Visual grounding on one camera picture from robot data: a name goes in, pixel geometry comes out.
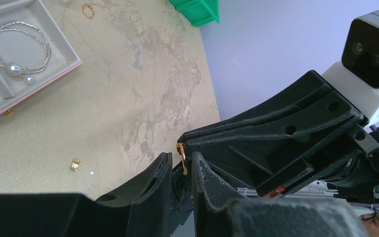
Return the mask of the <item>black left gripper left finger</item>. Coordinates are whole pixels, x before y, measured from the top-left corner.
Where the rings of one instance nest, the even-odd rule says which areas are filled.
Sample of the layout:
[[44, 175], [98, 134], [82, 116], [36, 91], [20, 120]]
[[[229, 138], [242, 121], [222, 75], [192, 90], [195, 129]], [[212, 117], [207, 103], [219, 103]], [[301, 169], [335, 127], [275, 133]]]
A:
[[168, 237], [172, 155], [91, 200], [79, 193], [0, 194], [0, 237]]

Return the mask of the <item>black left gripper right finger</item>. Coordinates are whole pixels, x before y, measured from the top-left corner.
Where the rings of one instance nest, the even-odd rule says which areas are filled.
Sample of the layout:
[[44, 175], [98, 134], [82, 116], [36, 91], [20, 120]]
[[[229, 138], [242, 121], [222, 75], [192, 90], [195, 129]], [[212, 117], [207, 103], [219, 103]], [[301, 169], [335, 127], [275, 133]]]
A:
[[248, 198], [192, 154], [195, 234], [198, 237], [366, 237], [347, 203], [333, 198]]

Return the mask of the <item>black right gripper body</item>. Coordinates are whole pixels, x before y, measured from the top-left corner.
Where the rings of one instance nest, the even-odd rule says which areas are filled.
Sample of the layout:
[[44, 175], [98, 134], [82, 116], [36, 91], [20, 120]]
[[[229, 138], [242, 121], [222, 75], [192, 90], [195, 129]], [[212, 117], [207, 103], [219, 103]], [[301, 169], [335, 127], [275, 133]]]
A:
[[379, 127], [370, 133], [353, 131], [345, 142], [324, 153], [336, 158], [319, 175], [335, 198], [361, 204], [379, 204]]

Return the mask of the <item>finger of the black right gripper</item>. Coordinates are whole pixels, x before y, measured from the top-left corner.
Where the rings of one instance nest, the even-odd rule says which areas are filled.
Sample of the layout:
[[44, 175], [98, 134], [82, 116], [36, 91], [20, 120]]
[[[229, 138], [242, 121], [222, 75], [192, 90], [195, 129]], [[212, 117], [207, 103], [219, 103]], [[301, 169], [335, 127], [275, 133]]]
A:
[[317, 180], [336, 162], [324, 153], [345, 142], [362, 120], [355, 106], [331, 91], [286, 118], [190, 139], [183, 146], [188, 156], [200, 152], [225, 180], [264, 197]]
[[177, 142], [184, 143], [190, 139], [206, 135], [250, 125], [261, 125], [286, 118], [295, 112], [305, 109], [331, 91], [332, 86], [316, 71], [308, 71], [287, 88], [263, 103], [221, 122], [187, 131]]

